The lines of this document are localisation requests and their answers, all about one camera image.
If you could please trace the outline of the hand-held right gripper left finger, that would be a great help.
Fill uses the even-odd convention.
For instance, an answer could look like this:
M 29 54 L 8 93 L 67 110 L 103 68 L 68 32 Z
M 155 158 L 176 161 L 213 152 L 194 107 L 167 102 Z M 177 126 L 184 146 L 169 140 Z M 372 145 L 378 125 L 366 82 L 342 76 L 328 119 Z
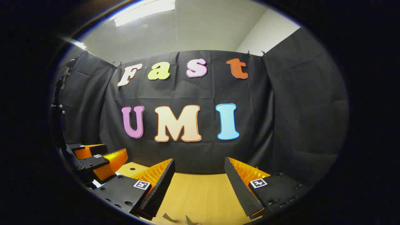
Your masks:
M 94 193 L 120 211 L 152 220 L 161 207 L 174 173 L 175 160 L 170 158 L 131 177 L 116 175 Z

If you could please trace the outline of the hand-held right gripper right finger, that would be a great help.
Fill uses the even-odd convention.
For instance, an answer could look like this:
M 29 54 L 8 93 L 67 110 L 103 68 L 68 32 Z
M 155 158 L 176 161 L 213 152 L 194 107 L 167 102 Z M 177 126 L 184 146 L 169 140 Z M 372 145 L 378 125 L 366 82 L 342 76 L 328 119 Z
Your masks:
M 284 173 L 268 174 L 231 157 L 224 169 L 246 216 L 270 218 L 304 197 L 310 186 Z

